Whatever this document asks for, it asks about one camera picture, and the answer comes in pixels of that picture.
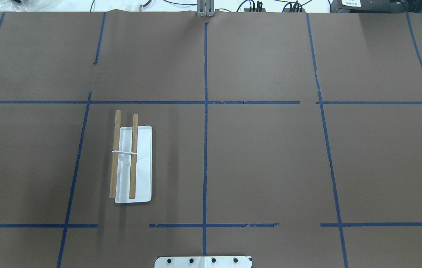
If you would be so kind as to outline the grey aluminium frame post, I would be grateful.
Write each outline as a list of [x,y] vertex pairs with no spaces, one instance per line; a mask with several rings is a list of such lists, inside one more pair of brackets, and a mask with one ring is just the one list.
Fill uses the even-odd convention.
[[197,17],[213,17],[215,15],[214,0],[197,1]]

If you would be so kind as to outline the white mounting plate with bolts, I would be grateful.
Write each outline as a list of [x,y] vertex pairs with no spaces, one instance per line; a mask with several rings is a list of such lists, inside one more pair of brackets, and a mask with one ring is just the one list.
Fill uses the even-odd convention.
[[251,256],[163,256],[155,268],[252,268]]

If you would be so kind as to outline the black box device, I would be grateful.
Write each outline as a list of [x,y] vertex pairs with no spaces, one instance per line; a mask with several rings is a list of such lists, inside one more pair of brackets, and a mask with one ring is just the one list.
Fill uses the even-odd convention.
[[333,0],[331,13],[422,13],[422,0]]

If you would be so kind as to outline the blue tape grid lines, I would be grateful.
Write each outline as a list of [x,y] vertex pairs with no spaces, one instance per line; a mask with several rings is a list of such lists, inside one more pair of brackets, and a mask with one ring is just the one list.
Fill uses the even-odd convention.
[[0,268],[192,255],[422,268],[422,14],[0,13]]

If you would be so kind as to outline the white towel rack with wooden bars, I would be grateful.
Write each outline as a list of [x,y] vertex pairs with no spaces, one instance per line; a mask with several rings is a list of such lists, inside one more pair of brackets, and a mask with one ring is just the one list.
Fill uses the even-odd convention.
[[115,111],[109,198],[116,204],[152,200],[153,129],[139,126],[133,115],[131,127],[122,126],[122,112]]

